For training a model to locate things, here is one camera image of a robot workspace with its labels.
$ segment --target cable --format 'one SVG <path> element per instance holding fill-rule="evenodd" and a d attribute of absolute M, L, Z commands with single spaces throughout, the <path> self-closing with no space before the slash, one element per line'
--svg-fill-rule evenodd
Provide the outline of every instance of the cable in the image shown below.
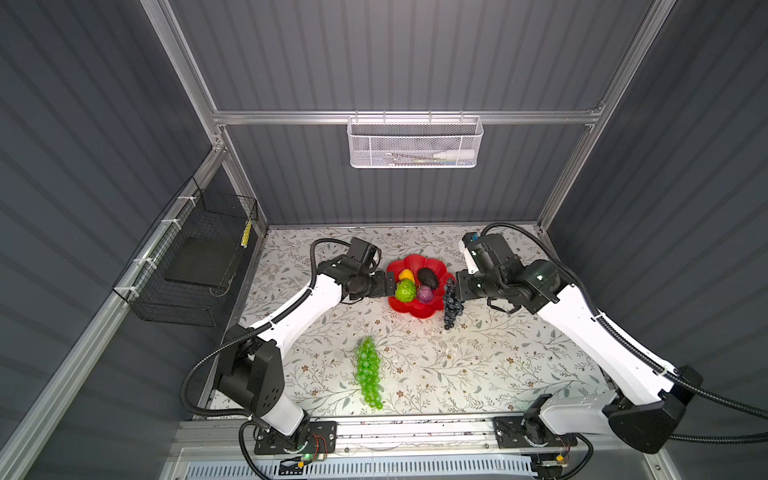
<path fill-rule="evenodd" d="M 197 373 L 198 370 L 203 366 L 205 362 L 208 360 L 214 358 L 216 355 L 221 353 L 223 350 L 228 349 L 229 347 L 233 345 L 237 345 L 241 342 L 246 342 L 247 340 L 250 340 L 252 338 L 255 338 L 256 336 L 260 335 L 261 333 L 266 332 L 268 329 L 272 328 L 275 324 L 277 324 L 280 320 L 284 319 L 288 315 L 290 315 L 295 309 L 299 308 L 299 305 L 301 305 L 304 300 L 309 298 L 310 295 L 312 295 L 312 291 L 315 288 L 315 285 L 317 283 L 317 258 L 315 258 L 315 248 L 321 244 L 321 243 L 338 243 L 340 245 L 344 245 L 349 247 L 349 243 L 343 241 L 343 240 L 337 240 L 335 238 L 320 238 L 318 240 L 315 240 L 312 242 L 312 245 L 310 246 L 310 284 L 309 288 L 307 288 L 302 296 L 300 296 L 298 299 L 296 299 L 296 302 L 292 303 L 290 306 L 288 306 L 285 310 L 278 313 L 275 318 L 273 318 L 270 322 L 264 323 L 262 326 L 253 329 L 249 331 L 248 333 L 244 333 L 241 336 L 238 336 L 236 339 L 233 339 L 219 348 L 215 349 L 213 352 L 206 355 L 201 361 L 197 362 L 189 372 L 187 372 L 184 379 L 181 381 L 181 387 L 179 391 L 179 396 L 181 400 L 181 405 L 184 406 L 185 409 L 192 412 L 194 415 L 198 416 L 205 416 L 205 417 L 221 417 L 226 415 L 243 415 L 246 417 L 250 417 L 251 413 L 248 410 L 245 409 L 219 409 L 219 410 L 212 410 L 212 409 L 204 409 L 202 407 L 194 405 L 190 399 L 189 399 L 189 387 L 190 383 L 192 382 L 192 378 L 194 377 L 195 373 Z"/>
<path fill-rule="evenodd" d="M 243 453 L 245 462 L 248 464 L 250 469 L 253 470 L 253 473 L 256 474 L 257 477 L 261 478 L 261 480 L 272 480 L 271 478 L 264 475 L 258 468 L 256 468 L 256 464 L 253 463 L 253 459 L 250 457 L 250 453 L 248 453 L 248 448 L 245 446 L 245 438 L 243 437 L 243 432 L 249 425 L 258 427 L 256 422 L 248 420 L 243 422 L 243 424 L 240 426 L 240 429 L 237 430 L 237 442 L 240 444 L 240 451 Z"/>
<path fill-rule="evenodd" d="M 575 477 L 576 474 L 579 473 L 587 465 L 587 462 L 589 462 L 590 458 L 592 458 L 592 454 L 594 453 L 594 447 L 592 446 L 592 442 L 587 440 L 587 437 L 583 436 L 581 433 L 575 433 L 574 435 L 576 435 L 577 438 L 579 438 L 582 442 L 585 443 L 585 445 L 587 446 L 587 454 L 584 455 L 584 457 L 581 459 L 578 465 L 574 467 L 573 470 L 561 476 L 558 480 L 568 480 L 569 478 Z"/>
<path fill-rule="evenodd" d="M 567 462 L 568 460 L 571 459 L 571 446 L 565 445 L 565 442 L 563 441 L 563 438 L 560 435 L 558 435 L 558 440 L 560 440 L 560 443 L 563 444 L 563 453 L 565 454 L 565 461 Z"/>
<path fill-rule="evenodd" d="M 589 309 L 590 313 L 594 317 L 594 319 L 602 326 L 605 331 L 607 331 L 617 342 L 619 342 L 625 349 L 629 350 L 630 353 L 635 355 L 640 361 L 648 365 L 653 371 L 655 371 L 657 374 L 662 374 L 665 379 L 670 380 L 675 385 L 681 386 L 684 389 L 688 390 L 689 392 L 692 392 L 704 399 L 710 400 L 711 402 L 719 403 L 722 406 L 726 406 L 730 409 L 738 410 L 739 412 L 748 413 L 749 415 L 754 415 L 756 417 L 759 417 L 761 419 L 768 419 L 768 411 L 759 409 L 757 407 L 749 406 L 745 403 L 737 402 L 735 400 L 728 399 L 726 397 L 717 395 L 716 393 L 709 392 L 707 390 L 701 389 L 695 385 L 691 385 L 687 380 L 683 379 L 682 377 L 679 377 L 678 375 L 675 375 L 673 372 L 667 372 L 665 368 L 655 361 L 653 361 L 649 356 L 647 356 L 645 353 L 641 352 L 637 347 L 632 345 L 627 339 L 625 339 L 622 335 L 620 335 L 616 329 L 607 321 L 605 317 L 603 317 L 603 313 L 597 308 L 594 301 L 592 300 L 591 295 L 587 291 L 587 287 L 584 285 L 584 282 L 581 281 L 581 279 L 576 275 L 576 273 L 573 272 L 570 268 L 565 266 L 560 260 L 557 259 L 557 257 L 554 256 L 552 252 L 549 251 L 549 249 L 534 235 L 529 233 L 528 231 L 520 228 L 518 225 L 514 225 L 512 223 L 505 223 L 505 222 L 494 222 L 490 223 L 487 227 L 485 227 L 481 233 L 481 235 L 486 235 L 487 232 L 491 228 L 495 227 L 507 227 L 511 228 L 513 230 L 517 230 L 518 232 L 524 234 L 526 237 L 531 239 L 536 245 L 539 246 L 550 258 L 550 261 L 557 267 L 566 272 L 571 278 L 573 278 L 574 282 L 576 283 L 576 287 L 581 291 L 581 295 L 584 297 L 584 302 L 587 304 L 587 308 Z M 756 433 L 752 435 L 736 435 L 736 436 L 695 436 L 695 435 L 672 435 L 670 437 L 673 440 L 680 440 L 682 442 L 698 442 L 698 443 L 720 443 L 723 444 L 737 444 L 737 443 L 758 443 L 758 442 L 768 442 L 768 432 L 764 433 Z"/>
<path fill-rule="evenodd" d="M 743 443 L 761 443 L 768 442 L 768 432 L 755 433 L 752 435 L 734 435 L 734 436 L 699 436 L 674 433 L 670 435 L 670 440 L 678 442 L 708 443 L 711 445 L 737 445 Z"/>

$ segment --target gray corrugated wall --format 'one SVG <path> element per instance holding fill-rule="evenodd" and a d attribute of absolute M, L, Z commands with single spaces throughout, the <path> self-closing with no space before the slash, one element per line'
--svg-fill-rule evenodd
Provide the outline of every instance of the gray corrugated wall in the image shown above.
<path fill-rule="evenodd" d="M 678 2 L 554 219 L 598 305 L 704 386 L 768 408 L 768 3 Z M 766 422 L 702 399 L 680 432 Z M 765 478 L 765 444 L 668 444 L 685 478 Z"/>
<path fill-rule="evenodd" d="M 220 110 L 593 108 L 650 4 L 171 3 Z"/>
<path fill-rule="evenodd" d="M 220 110 L 438 111 L 596 107 L 650 2 L 171 4 Z M 229 129 L 271 224 L 536 220 L 583 131 L 486 126 L 474 169 L 365 171 L 341 127 Z"/>
<path fill-rule="evenodd" d="M 137 2 L 0 2 L 0 84 L 5 444 L 210 143 Z M 126 322 L 29 478 L 172 437 L 171 392 L 211 334 Z"/>
<path fill-rule="evenodd" d="M 584 127 L 485 128 L 478 166 L 352 168 L 343 126 L 228 131 L 271 224 L 536 220 Z"/>

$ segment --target white mesh basket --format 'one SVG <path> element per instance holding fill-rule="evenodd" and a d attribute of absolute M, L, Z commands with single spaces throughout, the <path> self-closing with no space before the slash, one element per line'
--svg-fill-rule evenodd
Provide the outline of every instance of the white mesh basket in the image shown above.
<path fill-rule="evenodd" d="M 472 168 L 482 123 L 463 115 L 350 117 L 349 163 L 354 168 Z"/>

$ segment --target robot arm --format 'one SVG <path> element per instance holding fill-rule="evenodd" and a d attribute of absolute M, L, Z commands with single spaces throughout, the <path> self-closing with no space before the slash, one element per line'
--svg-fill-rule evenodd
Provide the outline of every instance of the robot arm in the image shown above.
<path fill-rule="evenodd" d="M 458 272 L 459 302 L 507 300 L 558 328 L 579 345 L 616 383 L 619 390 L 600 396 L 541 396 L 528 412 L 528 437 L 546 443 L 548 435 L 569 432 L 614 434 L 628 445 L 655 453 L 674 432 L 692 395 L 656 374 L 595 321 L 581 291 L 567 272 L 547 260 L 523 266 L 501 234 L 464 236 L 459 248 L 467 270 Z M 668 371 L 699 386 L 690 367 L 675 369 L 629 336 L 607 316 L 605 321 L 625 340 Z"/>
<path fill-rule="evenodd" d="M 523 266 L 500 234 L 478 237 L 468 233 L 460 248 L 468 268 L 456 275 L 454 300 L 486 298 L 497 310 L 501 309 L 492 300 L 507 300 L 516 308 L 538 314 L 579 345 L 619 387 L 617 392 L 592 397 L 540 396 L 525 414 L 531 443 L 545 444 L 554 435 L 570 432 L 614 434 L 637 450 L 657 452 L 679 424 L 692 395 L 657 375 L 598 324 L 574 279 L 563 269 L 547 260 Z M 274 427 L 288 449 L 295 450 L 306 440 L 309 415 L 283 392 L 283 357 L 315 320 L 344 298 L 394 295 L 394 275 L 376 271 L 376 252 L 380 258 L 379 249 L 353 238 L 346 254 L 318 266 L 314 287 L 307 284 L 277 311 L 248 327 L 262 329 L 261 334 L 220 354 L 214 387 L 251 412 L 265 428 Z M 307 290 L 309 296 L 296 306 Z M 293 311 L 280 319 L 289 308 Z M 677 371 L 691 384 L 701 384 L 701 377 L 690 367 L 676 370 L 603 317 L 656 363 Z M 234 326 L 225 343 L 246 331 Z"/>
<path fill-rule="evenodd" d="M 309 282 L 267 318 L 247 328 L 235 325 L 225 335 L 227 343 L 249 329 L 265 329 L 256 338 L 220 354 L 214 388 L 251 412 L 265 428 L 274 427 L 286 449 L 297 450 L 306 441 L 309 415 L 284 392 L 283 357 L 315 320 L 344 298 L 361 300 L 395 294 L 394 273 L 376 270 L 377 253 L 380 261 L 381 250 L 352 238 L 346 254 L 317 267 L 314 287 Z M 300 300 L 307 290 L 309 296 Z M 294 306 L 293 311 L 279 319 Z"/>

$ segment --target red flower-shaped bowl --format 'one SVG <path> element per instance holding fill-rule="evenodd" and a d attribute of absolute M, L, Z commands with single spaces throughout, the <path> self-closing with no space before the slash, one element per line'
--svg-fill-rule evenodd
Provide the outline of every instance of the red flower-shaped bowl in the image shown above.
<path fill-rule="evenodd" d="M 408 255 L 404 260 L 395 260 L 390 263 L 389 266 L 386 267 L 386 271 L 394 272 L 395 279 L 397 280 L 400 277 L 400 273 L 406 268 L 413 272 L 413 276 L 418 275 L 419 269 L 429 268 L 431 271 L 435 272 L 435 275 L 440 282 L 440 287 L 433 292 L 435 297 L 429 303 L 421 303 L 418 300 L 403 303 L 394 296 L 391 296 L 389 298 L 389 306 L 392 307 L 392 310 L 400 313 L 410 313 L 414 317 L 420 319 L 429 318 L 430 316 L 435 315 L 436 311 L 443 310 L 445 305 L 442 302 L 442 296 L 445 295 L 445 282 L 447 282 L 449 278 L 455 280 L 454 276 L 448 273 L 445 264 L 434 258 L 425 258 L 421 255 Z M 416 278 L 416 286 L 418 287 L 420 285 L 421 282 L 419 282 L 419 278 Z"/>

